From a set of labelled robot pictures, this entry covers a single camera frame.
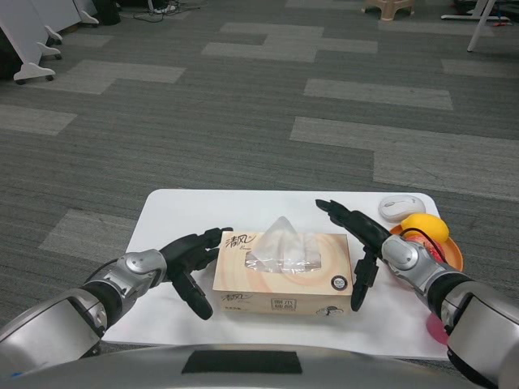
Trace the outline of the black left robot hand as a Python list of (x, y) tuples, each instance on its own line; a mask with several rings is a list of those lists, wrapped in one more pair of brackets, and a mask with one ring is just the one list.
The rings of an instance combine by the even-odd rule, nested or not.
[(210, 319), (213, 310), (191, 273), (204, 270), (217, 260), (222, 234), (232, 231), (230, 227), (209, 229), (200, 235), (181, 237), (160, 249), (167, 265), (167, 280), (180, 298), (203, 320)]

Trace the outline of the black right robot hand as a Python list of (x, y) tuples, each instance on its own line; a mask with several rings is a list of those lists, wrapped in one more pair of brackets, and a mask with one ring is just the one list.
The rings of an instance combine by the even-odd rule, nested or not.
[(355, 282), (350, 301), (351, 310), (357, 312), (375, 282), (379, 270), (377, 260), (381, 258), (382, 245), (391, 233), (369, 216), (360, 211), (351, 211), (335, 201), (317, 199), (315, 205), (335, 225), (348, 231), (363, 244), (364, 257), (358, 260), (354, 269)]

